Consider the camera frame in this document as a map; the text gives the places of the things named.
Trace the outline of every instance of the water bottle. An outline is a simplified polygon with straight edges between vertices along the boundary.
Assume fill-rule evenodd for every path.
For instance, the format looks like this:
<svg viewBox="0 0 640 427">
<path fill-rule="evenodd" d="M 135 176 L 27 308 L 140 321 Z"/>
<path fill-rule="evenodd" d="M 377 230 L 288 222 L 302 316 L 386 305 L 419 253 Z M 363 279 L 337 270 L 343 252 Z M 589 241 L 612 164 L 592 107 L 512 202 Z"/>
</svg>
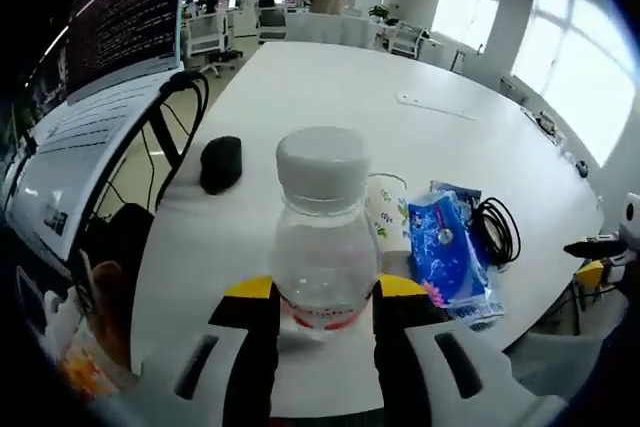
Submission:
<svg viewBox="0 0 640 427">
<path fill-rule="evenodd" d="M 285 137 L 276 156 L 284 210 L 271 272 L 283 310 L 304 328 L 340 331 L 364 310 L 376 282 L 364 141 L 349 129 L 314 127 Z"/>
</svg>

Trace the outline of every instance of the window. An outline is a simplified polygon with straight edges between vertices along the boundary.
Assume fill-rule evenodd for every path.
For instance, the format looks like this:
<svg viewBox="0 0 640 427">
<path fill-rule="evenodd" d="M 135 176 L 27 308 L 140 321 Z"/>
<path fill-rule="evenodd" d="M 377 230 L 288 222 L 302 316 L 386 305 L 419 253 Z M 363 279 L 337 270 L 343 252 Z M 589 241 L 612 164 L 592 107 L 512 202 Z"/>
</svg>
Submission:
<svg viewBox="0 0 640 427">
<path fill-rule="evenodd" d="M 534 0 L 513 74 L 604 165 L 635 96 L 633 57 L 610 17 L 591 0 Z"/>
<path fill-rule="evenodd" d="M 500 0 L 439 0 L 433 30 L 474 49 L 487 44 Z"/>
</svg>

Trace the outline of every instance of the white bottle cap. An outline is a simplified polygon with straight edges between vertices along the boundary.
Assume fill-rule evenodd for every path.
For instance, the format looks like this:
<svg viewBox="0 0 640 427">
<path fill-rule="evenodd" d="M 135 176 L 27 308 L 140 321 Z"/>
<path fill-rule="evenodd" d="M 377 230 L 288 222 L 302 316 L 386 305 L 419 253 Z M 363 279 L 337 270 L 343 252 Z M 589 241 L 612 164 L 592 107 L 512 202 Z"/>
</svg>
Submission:
<svg viewBox="0 0 640 427">
<path fill-rule="evenodd" d="M 339 212 L 365 195 L 369 155 L 353 130 L 299 130 L 280 141 L 276 160 L 285 197 L 304 210 Z"/>
</svg>

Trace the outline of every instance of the paper cup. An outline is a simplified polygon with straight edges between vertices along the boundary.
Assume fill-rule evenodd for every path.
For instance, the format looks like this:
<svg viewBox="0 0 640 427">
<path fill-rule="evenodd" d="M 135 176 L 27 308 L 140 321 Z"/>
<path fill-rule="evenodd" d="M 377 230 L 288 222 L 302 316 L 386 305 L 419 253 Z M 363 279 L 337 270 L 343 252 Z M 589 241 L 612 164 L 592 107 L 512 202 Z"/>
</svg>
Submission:
<svg viewBox="0 0 640 427">
<path fill-rule="evenodd" d="M 382 271 L 410 277 L 411 255 L 407 183 L 393 174 L 371 174 L 367 179 L 366 207 L 378 247 Z"/>
</svg>

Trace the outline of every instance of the round white table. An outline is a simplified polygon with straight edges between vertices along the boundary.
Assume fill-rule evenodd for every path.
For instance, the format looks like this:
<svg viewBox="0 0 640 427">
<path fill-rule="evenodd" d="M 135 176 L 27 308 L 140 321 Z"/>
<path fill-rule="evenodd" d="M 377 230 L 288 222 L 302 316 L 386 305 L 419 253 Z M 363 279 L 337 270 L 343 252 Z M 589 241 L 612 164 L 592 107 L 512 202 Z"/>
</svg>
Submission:
<svg viewBox="0 0 640 427">
<path fill-rule="evenodd" d="M 478 334 L 497 349 L 523 335 L 570 282 L 580 261 L 562 247 L 602 225 L 589 184 L 507 98 L 389 54 L 267 43 L 205 117 L 156 214 L 133 310 L 134 370 L 154 349 L 206 324 L 226 287 L 268 272 L 282 210 L 276 146 L 314 125 L 357 129 L 372 171 L 404 178 L 409 198 L 437 179 L 481 189 L 509 207 L 522 254 L 497 276 L 505 317 Z M 198 183 L 200 153 L 224 135 L 242 140 L 244 172 L 228 192 L 211 197 Z M 382 407 L 373 338 L 358 332 L 323 347 L 281 351 L 272 414 L 318 417 Z"/>
</svg>

